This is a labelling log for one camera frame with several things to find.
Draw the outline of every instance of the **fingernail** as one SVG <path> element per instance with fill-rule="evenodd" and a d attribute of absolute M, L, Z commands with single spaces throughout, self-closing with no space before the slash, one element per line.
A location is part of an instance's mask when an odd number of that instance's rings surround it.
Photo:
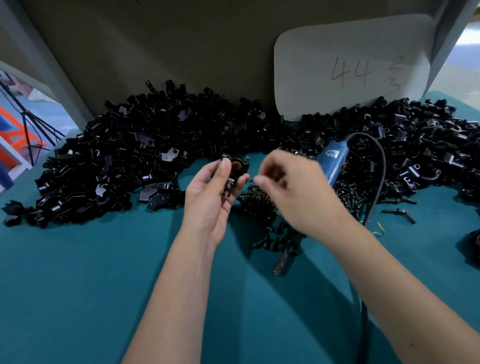
<path fill-rule="evenodd" d="M 220 162 L 219 168 L 224 170 L 225 167 L 227 166 L 227 161 L 228 161 L 228 158 L 223 158 L 222 161 Z"/>
<path fill-rule="evenodd" d="M 253 182 L 260 186 L 263 182 L 265 182 L 265 176 L 255 176 L 253 178 Z"/>

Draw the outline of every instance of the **orange plastic object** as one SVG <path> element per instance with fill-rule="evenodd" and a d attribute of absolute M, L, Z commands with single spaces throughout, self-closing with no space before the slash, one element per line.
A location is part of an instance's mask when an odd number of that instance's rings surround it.
<path fill-rule="evenodd" d="M 27 139 L 25 138 L 24 126 L 20 124 L 9 112 L 2 108 L 0 108 L 0 115 L 7 118 L 13 125 L 18 128 L 18 130 L 13 130 L 10 132 L 0 132 L 0 136 L 5 139 L 7 143 L 10 144 L 17 152 L 22 150 L 22 148 L 27 147 Z M 32 144 L 36 143 L 39 146 L 43 146 L 45 144 L 40 142 L 40 140 L 35 137 L 31 132 L 28 132 L 28 137 L 30 138 L 30 143 Z"/>

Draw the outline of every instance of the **pile of black metal parts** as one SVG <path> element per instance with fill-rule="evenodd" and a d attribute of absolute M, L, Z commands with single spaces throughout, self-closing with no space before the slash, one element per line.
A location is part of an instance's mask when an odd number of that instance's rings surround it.
<path fill-rule="evenodd" d="M 418 189 L 454 182 L 464 185 L 465 200 L 480 202 L 480 128 L 476 122 L 454 118 L 456 109 L 446 100 L 433 104 L 404 98 L 387 104 L 380 97 L 371 106 L 357 104 L 333 115 L 308 114 L 299 123 L 288 123 L 278 114 L 262 114 L 259 100 L 242 98 L 235 106 L 210 88 L 194 95 L 185 85 L 166 83 L 166 92 L 147 82 L 147 95 L 130 96 L 119 105 L 105 102 L 108 111 L 82 134 L 67 139 L 44 163 L 46 170 L 36 180 L 41 198 L 35 208 L 13 202 L 4 208 L 9 215 L 5 225 L 23 219 L 42 228 L 50 221 L 85 222 L 130 209 L 130 193 L 140 188 L 139 200 L 148 209 L 175 208 L 184 201 L 178 174 L 197 158 L 281 148 L 314 159 L 330 141 L 354 132 L 373 135 L 384 148 L 387 172 L 381 202 L 415 203 L 410 197 Z M 335 189 L 360 220 L 376 188 L 379 154 L 361 137 L 349 147 L 347 167 Z M 255 246 L 282 250 L 281 239 L 288 237 L 290 227 L 274 224 L 276 211 L 268 196 L 250 186 L 238 200 L 244 211 L 282 235 L 267 236 Z M 389 211 L 404 215 L 405 210 Z"/>

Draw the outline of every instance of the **handwritten number 44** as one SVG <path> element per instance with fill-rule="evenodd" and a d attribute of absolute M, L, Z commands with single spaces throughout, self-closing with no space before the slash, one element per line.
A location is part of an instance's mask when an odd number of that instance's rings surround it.
<path fill-rule="evenodd" d="M 359 67 L 360 67 L 360 63 L 361 63 L 361 60 L 359 60 L 357 62 L 357 67 L 355 68 L 355 72 L 354 72 L 354 75 L 357 76 L 357 77 L 363 77 L 363 88 L 365 88 L 365 85 L 367 83 L 367 75 L 371 74 L 372 72 L 375 72 L 375 70 L 371 70 L 369 71 L 368 70 L 368 60 L 365 64 L 365 71 L 363 73 L 359 73 Z M 347 73 L 350 73 L 351 71 L 345 71 L 345 61 L 343 61 L 343 64 L 342 64 L 342 73 L 340 73 L 339 75 L 335 76 L 335 70 L 336 70 L 336 66 L 338 64 L 338 57 L 336 58 L 335 60 L 335 65 L 333 67 L 333 71 L 332 71 L 332 77 L 330 78 L 332 81 L 336 80 L 337 78 L 339 77 L 342 77 L 342 90 L 344 89 L 344 86 L 345 86 L 345 75 Z"/>

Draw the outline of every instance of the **person's right hand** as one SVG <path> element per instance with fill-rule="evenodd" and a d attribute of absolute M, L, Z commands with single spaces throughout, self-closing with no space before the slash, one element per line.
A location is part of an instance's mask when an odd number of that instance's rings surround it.
<path fill-rule="evenodd" d="M 262 162 L 253 181 L 270 196 L 293 228 L 323 243 L 355 221 L 316 160 L 275 150 Z"/>

